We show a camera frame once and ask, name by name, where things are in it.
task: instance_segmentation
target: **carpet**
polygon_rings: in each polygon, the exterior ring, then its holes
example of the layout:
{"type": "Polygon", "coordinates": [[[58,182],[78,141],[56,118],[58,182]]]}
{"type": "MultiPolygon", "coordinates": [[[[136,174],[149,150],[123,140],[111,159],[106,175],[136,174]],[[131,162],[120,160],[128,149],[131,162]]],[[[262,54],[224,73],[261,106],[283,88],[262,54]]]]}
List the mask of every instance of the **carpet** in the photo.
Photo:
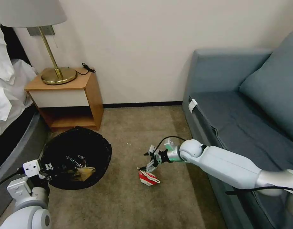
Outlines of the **carpet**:
{"type": "Polygon", "coordinates": [[[160,184],[148,187],[139,180],[137,167],[149,162],[143,154],[151,144],[168,135],[191,138],[181,106],[105,109],[99,133],[112,145],[108,170],[87,189],[50,187],[53,229],[225,228],[207,175],[199,168],[165,163],[154,171],[160,184]]]}

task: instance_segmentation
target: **sofa armrest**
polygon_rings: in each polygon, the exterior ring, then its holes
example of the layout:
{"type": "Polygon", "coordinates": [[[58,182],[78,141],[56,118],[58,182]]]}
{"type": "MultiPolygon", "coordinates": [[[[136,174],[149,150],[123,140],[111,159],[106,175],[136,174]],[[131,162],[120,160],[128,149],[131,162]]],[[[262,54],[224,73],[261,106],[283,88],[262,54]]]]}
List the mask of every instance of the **sofa armrest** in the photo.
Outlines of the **sofa armrest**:
{"type": "Polygon", "coordinates": [[[198,49],[192,56],[184,100],[191,93],[237,90],[269,58],[269,49],[198,49]]]}

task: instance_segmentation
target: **lamp shade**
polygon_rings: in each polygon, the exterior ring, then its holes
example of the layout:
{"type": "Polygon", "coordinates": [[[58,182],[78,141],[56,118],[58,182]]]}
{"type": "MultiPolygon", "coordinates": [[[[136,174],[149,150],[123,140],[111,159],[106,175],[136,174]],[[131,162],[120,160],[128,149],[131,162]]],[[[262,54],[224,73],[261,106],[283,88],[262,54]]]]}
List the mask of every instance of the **lamp shade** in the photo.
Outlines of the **lamp shade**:
{"type": "Polygon", "coordinates": [[[59,0],[0,0],[0,22],[7,27],[36,27],[65,22],[59,0]]]}

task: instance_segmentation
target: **sofa cushion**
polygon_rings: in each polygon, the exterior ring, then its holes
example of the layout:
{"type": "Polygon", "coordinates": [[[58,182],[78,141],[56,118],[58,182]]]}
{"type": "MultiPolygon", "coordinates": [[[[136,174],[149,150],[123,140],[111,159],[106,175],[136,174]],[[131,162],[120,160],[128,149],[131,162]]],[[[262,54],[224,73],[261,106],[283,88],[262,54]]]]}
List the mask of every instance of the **sofa cushion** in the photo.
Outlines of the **sofa cushion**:
{"type": "Polygon", "coordinates": [[[293,32],[239,90],[293,138],[293,32]]]}
{"type": "MultiPolygon", "coordinates": [[[[254,102],[239,92],[192,94],[221,145],[269,171],[293,169],[293,142],[254,102]]],[[[255,193],[258,204],[275,227],[285,220],[286,193],[268,197],[255,193]]],[[[293,228],[293,218],[287,228],[293,228]]]]}

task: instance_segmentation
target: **nightstand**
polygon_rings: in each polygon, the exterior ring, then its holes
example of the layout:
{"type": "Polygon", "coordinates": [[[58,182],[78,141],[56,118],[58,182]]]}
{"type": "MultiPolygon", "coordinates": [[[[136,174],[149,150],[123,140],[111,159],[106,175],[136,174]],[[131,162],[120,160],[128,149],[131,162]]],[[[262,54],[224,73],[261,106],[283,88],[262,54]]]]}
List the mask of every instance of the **nightstand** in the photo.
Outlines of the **nightstand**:
{"type": "MultiPolygon", "coordinates": [[[[84,68],[76,70],[81,73],[87,71],[84,68]]],[[[95,73],[78,74],[75,80],[61,85],[43,83],[42,73],[25,90],[52,132],[65,131],[75,126],[100,129],[103,103],[95,73]]]]}

